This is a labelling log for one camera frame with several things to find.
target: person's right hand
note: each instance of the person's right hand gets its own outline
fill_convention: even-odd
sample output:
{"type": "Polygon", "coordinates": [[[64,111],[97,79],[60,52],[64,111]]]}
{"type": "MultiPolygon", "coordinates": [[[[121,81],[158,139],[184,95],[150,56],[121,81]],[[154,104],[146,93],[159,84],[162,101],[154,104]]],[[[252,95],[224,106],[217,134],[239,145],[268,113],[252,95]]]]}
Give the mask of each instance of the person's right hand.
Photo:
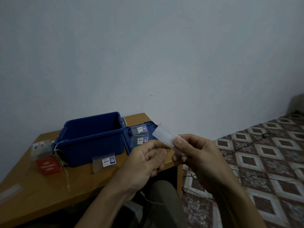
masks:
{"type": "Polygon", "coordinates": [[[174,165],[189,166],[204,189],[211,194],[216,186],[238,185],[237,178],[214,141],[194,134],[180,134],[180,136],[183,139],[176,138],[174,146],[182,154],[175,153],[172,156],[174,165]]]}

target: white string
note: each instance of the white string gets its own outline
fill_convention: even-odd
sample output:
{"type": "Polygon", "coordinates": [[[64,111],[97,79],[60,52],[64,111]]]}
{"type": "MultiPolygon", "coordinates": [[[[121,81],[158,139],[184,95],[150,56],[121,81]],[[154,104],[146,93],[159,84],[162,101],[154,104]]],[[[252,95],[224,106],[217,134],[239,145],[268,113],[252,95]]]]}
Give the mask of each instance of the white string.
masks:
{"type": "MultiPolygon", "coordinates": [[[[145,194],[141,191],[140,194],[146,199],[145,194]]],[[[160,206],[165,205],[164,203],[155,203],[155,202],[151,202],[150,200],[146,199],[147,202],[152,203],[152,204],[157,204],[160,206]]]]}
{"type": "MultiPolygon", "coordinates": [[[[56,155],[58,155],[58,154],[57,154],[57,151],[60,151],[60,152],[63,153],[62,150],[57,149],[57,146],[58,146],[59,143],[60,143],[60,142],[58,142],[58,143],[56,144],[55,148],[54,148],[54,152],[55,152],[56,155]]],[[[64,167],[63,161],[62,161],[61,159],[60,159],[60,161],[61,161],[61,164],[62,164],[62,168],[65,170],[65,173],[66,173],[66,176],[67,176],[67,189],[68,189],[68,191],[70,192],[69,174],[67,173],[67,170],[66,170],[66,168],[64,167]]]]}

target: green pants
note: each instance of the green pants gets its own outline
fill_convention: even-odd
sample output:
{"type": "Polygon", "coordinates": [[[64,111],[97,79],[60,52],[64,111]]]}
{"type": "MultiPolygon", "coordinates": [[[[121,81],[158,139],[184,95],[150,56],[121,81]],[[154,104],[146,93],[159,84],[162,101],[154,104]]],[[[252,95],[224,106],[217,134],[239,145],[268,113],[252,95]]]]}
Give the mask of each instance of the green pants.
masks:
{"type": "Polygon", "coordinates": [[[143,207],[142,228],[186,228],[187,219],[175,188],[168,181],[160,180],[151,185],[143,207]]]}

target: label sticker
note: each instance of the label sticker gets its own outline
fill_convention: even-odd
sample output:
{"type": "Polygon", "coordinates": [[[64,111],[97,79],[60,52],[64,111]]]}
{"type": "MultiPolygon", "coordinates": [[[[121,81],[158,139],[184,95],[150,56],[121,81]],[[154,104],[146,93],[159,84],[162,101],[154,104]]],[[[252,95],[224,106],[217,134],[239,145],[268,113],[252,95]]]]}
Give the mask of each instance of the label sticker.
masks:
{"type": "Polygon", "coordinates": [[[44,147],[44,141],[42,142],[37,142],[33,144],[34,149],[39,149],[41,147],[44,147]]]}
{"type": "Polygon", "coordinates": [[[103,167],[115,164],[115,157],[108,157],[102,160],[103,167]]]}
{"type": "Polygon", "coordinates": [[[137,139],[137,144],[140,145],[140,144],[143,144],[147,141],[148,141],[148,138],[138,138],[137,139]]]}
{"type": "Polygon", "coordinates": [[[147,131],[147,127],[146,126],[141,126],[141,127],[137,127],[138,132],[145,132],[147,131]]]}

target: hand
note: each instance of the hand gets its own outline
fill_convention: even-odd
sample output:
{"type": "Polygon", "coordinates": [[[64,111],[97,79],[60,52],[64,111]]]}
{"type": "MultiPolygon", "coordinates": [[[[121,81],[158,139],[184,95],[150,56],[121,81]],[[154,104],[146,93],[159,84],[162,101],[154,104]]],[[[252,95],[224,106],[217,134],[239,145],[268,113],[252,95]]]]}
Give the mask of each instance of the hand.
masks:
{"type": "Polygon", "coordinates": [[[175,153],[172,156],[174,165],[189,166],[204,189],[211,194],[218,185],[221,187],[230,187],[235,183],[238,185],[237,178],[213,141],[193,134],[180,136],[182,139],[175,139],[174,145],[182,154],[175,153]]]}
{"type": "Polygon", "coordinates": [[[131,200],[150,177],[156,176],[164,169],[167,151],[161,146],[161,141],[150,140],[135,147],[109,184],[118,184],[117,187],[127,193],[129,195],[127,199],[131,200]]]}

